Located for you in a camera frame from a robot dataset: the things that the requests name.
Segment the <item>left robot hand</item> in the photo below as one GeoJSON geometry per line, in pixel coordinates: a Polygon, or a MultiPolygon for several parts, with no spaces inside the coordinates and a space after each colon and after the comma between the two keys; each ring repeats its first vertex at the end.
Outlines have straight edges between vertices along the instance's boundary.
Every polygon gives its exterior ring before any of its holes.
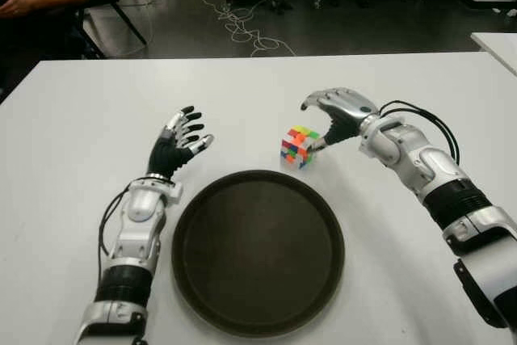
{"type": "Polygon", "coordinates": [[[186,165],[197,154],[205,151],[214,141],[211,134],[200,136],[203,124],[196,124],[201,112],[194,106],[177,111],[165,123],[149,156],[147,175],[170,179],[176,170],[186,165]]]}

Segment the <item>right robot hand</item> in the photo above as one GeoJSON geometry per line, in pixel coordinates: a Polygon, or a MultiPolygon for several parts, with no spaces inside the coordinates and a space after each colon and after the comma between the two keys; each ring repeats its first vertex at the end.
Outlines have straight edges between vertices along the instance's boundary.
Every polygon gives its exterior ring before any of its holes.
{"type": "Polygon", "coordinates": [[[317,107],[330,118],[326,134],[309,148],[310,154],[360,134],[363,122],[379,116],[379,108],[358,92],[347,88],[331,88],[311,93],[301,104],[301,110],[317,107]]]}

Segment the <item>bystander hand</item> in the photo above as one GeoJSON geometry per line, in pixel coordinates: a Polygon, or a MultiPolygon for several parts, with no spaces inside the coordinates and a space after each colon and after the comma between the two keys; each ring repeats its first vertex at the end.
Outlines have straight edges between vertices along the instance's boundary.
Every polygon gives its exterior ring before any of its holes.
{"type": "Polygon", "coordinates": [[[2,0],[0,17],[2,19],[13,19],[29,15],[33,12],[32,0],[2,0]]]}

